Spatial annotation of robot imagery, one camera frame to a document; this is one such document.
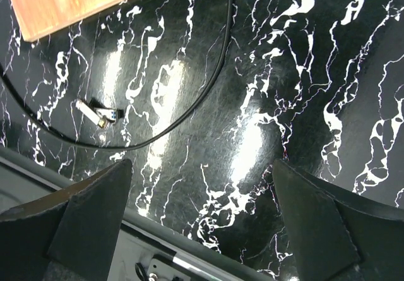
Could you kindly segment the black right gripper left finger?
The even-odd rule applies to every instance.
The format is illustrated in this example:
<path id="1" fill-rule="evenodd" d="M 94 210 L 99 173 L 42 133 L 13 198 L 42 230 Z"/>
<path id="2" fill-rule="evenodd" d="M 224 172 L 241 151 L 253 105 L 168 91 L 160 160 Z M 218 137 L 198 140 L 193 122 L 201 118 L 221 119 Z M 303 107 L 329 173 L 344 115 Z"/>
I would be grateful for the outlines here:
<path id="1" fill-rule="evenodd" d="M 107 280 L 132 161 L 1 213 L 1 280 Z"/>

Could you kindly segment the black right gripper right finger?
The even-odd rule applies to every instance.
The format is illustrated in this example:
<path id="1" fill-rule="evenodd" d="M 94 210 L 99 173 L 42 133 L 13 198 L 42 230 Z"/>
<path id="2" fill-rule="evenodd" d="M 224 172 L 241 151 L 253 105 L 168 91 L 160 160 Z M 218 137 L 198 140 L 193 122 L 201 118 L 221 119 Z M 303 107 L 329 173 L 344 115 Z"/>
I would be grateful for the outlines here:
<path id="1" fill-rule="evenodd" d="M 275 193 L 300 280 L 403 280 L 403 210 L 291 166 Z"/>

